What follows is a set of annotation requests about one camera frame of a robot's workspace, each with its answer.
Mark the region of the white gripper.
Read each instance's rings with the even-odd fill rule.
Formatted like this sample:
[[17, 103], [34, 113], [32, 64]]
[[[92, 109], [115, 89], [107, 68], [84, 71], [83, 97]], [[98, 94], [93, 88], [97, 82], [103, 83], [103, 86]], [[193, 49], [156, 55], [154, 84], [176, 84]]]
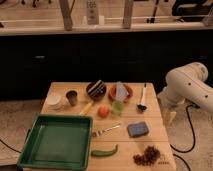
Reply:
[[173, 108], [185, 102], [185, 98], [179, 95], [172, 88], [164, 88], [158, 95], [157, 99], [160, 104], [162, 117], [166, 119], [166, 125], [170, 125], [176, 117]]

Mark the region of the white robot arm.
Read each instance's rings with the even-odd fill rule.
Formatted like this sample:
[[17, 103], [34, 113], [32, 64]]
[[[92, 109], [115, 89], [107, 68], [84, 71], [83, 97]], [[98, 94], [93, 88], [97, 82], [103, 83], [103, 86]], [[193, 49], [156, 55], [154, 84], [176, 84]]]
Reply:
[[166, 86], [157, 95], [165, 126], [175, 118], [174, 108], [185, 100], [213, 114], [213, 88], [205, 83], [207, 78], [207, 67], [200, 62], [174, 68], [166, 74]]

